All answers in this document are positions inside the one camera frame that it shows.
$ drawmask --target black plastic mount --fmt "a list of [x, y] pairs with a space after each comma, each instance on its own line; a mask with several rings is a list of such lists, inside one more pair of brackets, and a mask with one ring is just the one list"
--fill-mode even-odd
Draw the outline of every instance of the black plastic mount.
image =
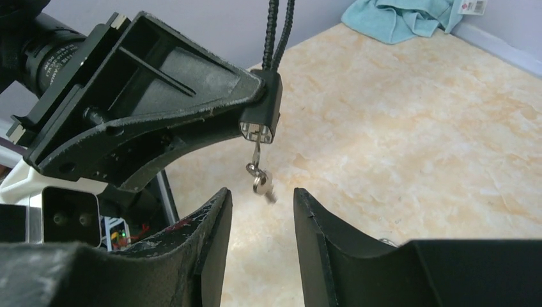
[[249, 141], [256, 141], [259, 136], [262, 143], [271, 144], [281, 115], [283, 81], [274, 70], [254, 69], [251, 72], [265, 81], [265, 92], [257, 104], [245, 108], [239, 119], [240, 129]]
[[241, 136], [265, 81], [148, 13], [98, 25], [10, 133], [41, 174], [140, 191], [199, 148]]
[[125, 251], [0, 244], [3, 306], [220, 306], [231, 193]]
[[394, 248], [294, 191], [306, 306], [538, 306], [542, 240], [413, 240]]

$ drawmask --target black plastic piece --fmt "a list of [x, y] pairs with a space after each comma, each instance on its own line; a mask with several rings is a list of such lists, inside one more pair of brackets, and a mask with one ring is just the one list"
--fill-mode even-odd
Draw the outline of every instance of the black plastic piece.
[[99, 246], [100, 213], [94, 194], [46, 187], [42, 192], [43, 241]]
[[126, 251], [0, 244], [3, 306], [220, 306], [231, 193]]
[[[61, 79], [72, 77], [66, 71], [91, 36]], [[69, 92], [24, 159], [48, 177], [90, 178], [130, 192], [140, 191], [182, 155], [240, 136], [239, 117], [263, 89], [254, 74], [144, 12], [99, 65], [89, 65], [95, 69], [88, 81], [64, 89]], [[57, 79], [41, 100], [58, 99], [48, 94], [60, 84], [66, 81]]]
[[15, 76], [9, 75], [7, 70], [0, 67], [0, 94], [15, 81]]
[[294, 219], [306, 306], [537, 306], [542, 240], [413, 240], [394, 248], [305, 189]]
[[26, 206], [0, 203], [0, 242], [22, 243], [26, 240]]
[[244, 123], [261, 125], [265, 131], [261, 139], [262, 143], [270, 144], [275, 139], [277, 124], [279, 123], [281, 100], [283, 96], [283, 82], [281, 75], [273, 70], [254, 69], [251, 72], [265, 81], [265, 91], [258, 103], [246, 107], [239, 119], [240, 127], [245, 139], [255, 141], [256, 135], [251, 134], [244, 128]]
[[134, 233], [145, 224], [152, 235], [179, 221], [179, 215], [169, 186], [166, 171], [162, 170], [138, 193], [120, 191], [109, 185], [98, 195], [100, 213], [107, 217], [122, 217]]

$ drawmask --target white baseboard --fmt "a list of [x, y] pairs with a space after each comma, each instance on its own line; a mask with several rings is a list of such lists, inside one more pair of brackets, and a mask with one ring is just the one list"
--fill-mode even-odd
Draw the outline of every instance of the white baseboard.
[[542, 78], [542, 59], [536, 59], [533, 55], [510, 46], [496, 36], [463, 22], [454, 28], [452, 34], [503, 61]]

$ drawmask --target metal key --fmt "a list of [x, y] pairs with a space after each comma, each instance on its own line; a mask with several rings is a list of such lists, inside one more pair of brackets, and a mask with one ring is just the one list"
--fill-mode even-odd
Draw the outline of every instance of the metal key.
[[273, 176], [268, 171], [259, 168], [259, 157], [261, 153], [259, 144], [262, 128], [262, 126], [259, 128], [256, 146], [254, 147], [254, 153], [252, 155], [252, 162], [247, 164], [247, 171], [254, 177], [254, 184], [252, 185], [254, 193], [265, 196], [265, 199], [269, 203], [276, 203], [277, 197], [275, 193], [273, 193]]
[[258, 176], [254, 179], [252, 189], [254, 193], [265, 196], [269, 203], [276, 203], [277, 196], [273, 193], [273, 175], [265, 170], [258, 170]]

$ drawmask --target screw hole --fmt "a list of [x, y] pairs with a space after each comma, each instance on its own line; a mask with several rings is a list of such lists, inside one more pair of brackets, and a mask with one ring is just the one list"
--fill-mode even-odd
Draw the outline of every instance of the screw hole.
[[58, 171], [61, 172], [62, 174], [71, 173], [74, 170], [75, 170], [75, 163], [73, 162], [64, 163], [58, 168]]
[[52, 218], [52, 220], [54, 221], [55, 224], [57, 224], [58, 226], [63, 226], [64, 224], [66, 224], [67, 222], [67, 218], [66, 216], [64, 215], [63, 212], [58, 212], [57, 214], [55, 214]]
[[79, 223], [84, 227], [90, 226], [92, 217], [89, 214], [81, 214], [81, 216], [79, 216]]
[[108, 126], [107, 128], [105, 128], [105, 133], [108, 135], [108, 136], [120, 136], [121, 134], [124, 133], [124, 129], [120, 128], [120, 127], [111, 127], [111, 126]]

